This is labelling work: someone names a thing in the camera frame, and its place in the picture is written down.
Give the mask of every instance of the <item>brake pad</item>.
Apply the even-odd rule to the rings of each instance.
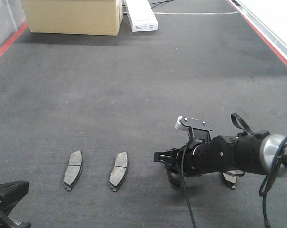
[[[115,165],[110,176],[110,187],[112,191],[117,191],[128,171],[128,155],[126,152],[119,153],[115,160]]]
[[[69,158],[66,173],[64,174],[63,183],[67,191],[71,191],[78,181],[82,171],[83,161],[81,151],[73,152]]]
[[[232,170],[232,171],[229,171],[230,173],[232,174],[236,174],[236,171],[235,170]],[[233,177],[227,173],[221,173],[221,177],[222,177],[222,180],[224,181],[224,184],[231,188],[232,190],[234,190],[236,187],[235,187],[235,183],[237,182],[237,178],[236,177]]]

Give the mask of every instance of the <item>gray carpet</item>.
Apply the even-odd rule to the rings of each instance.
[[[230,12],[225,0],[178,0],[155,11]],[[239,14],[157,15],[159,30],[117,37],[31,34],[0,59],[0,183],[26,180],[12,211],[34,228],[191,227],[182,189],[153,153],[180,147],[179,115],[210,121],[212,137],[236,134],[238,112],[255,130],[287,134],[287,68]],[[81,150],[71,192],[63,174]],[[109,177],[119,152],[129,170],[118,192]],[[262,228],[263,176],[237,189],[218,174],[186,178],[199,228]],[[287,178],[268,195],[274,228],[287,228]]]

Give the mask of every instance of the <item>white wall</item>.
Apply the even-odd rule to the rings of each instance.
[[[237,0],[287,45],[287,0]]]
[[[25,20],[20,0],[0,0],[0,46]]]

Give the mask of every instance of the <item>red stripe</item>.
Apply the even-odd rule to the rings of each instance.
[[[0,57],[4,52],[9,49],[9,47],[18,39],[19,36],[29,27],[27,22],[24,22],[23,25],[16,31],[12,36],[0,47]]]
[[[234,4],[232,4],[229,0],[227,0],[237,11],[240,12],[239,8],[237,8]],[[259,32],[256,26],[254,26],[244,15],[241,13],[243,18],[247,21],[248,24],[253,28],[253,30],[262,38],[262,40],[270,47],[270,49],[281,59],[281,61],[287,66],[287,60],[282,54],[268,41],[268,39]]]

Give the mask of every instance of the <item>cardboard box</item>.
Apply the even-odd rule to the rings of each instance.
[[[31,32],[118,34],[122,0],[22,0]]]

